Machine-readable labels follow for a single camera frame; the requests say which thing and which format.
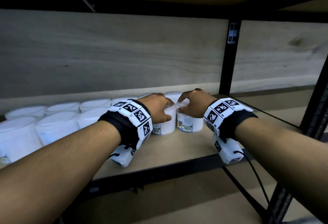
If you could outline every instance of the person's left hand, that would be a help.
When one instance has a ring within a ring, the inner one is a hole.
[[[153,124],[164,123],[172,119],[171,115],[164,113],[164,108],[167,105],[173,105],[174,102],[166,98],[164,94],[151,94],[137,101],[140,101],[148,108]]]

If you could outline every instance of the barcode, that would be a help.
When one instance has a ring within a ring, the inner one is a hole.
[[[191,131],[191,127],[183,127],[184,131]]]

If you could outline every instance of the person's left arm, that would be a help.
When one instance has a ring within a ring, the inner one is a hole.
[[[139,99],[153,123],[170,120],[164,95]],[[0,170],[2,223],[52,223],[92,179],[121,136],[106,121],[72,133]]]

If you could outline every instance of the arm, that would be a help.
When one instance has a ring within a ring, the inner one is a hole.
[[[196,89],[185,92],[190,104],[179,112],[201,118],[216,100]],[[237,140],[293,197],[322,221],[328,221],[328,146],[257,118],[240,123]]]
[[[163,94],[139,99],[154,124],[169,121]],[[72,133],[0,170],[1,223],[52,223],[92,179],[121,136],[106,121]]]

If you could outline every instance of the forearm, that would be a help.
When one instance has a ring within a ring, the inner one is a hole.
[[[46,223],[58,217],[120,143],[99,121],[0,170],[4,223]]]
[[[237,140],[317,217],[328,212],[328,146],[264,120],[237,126]]]

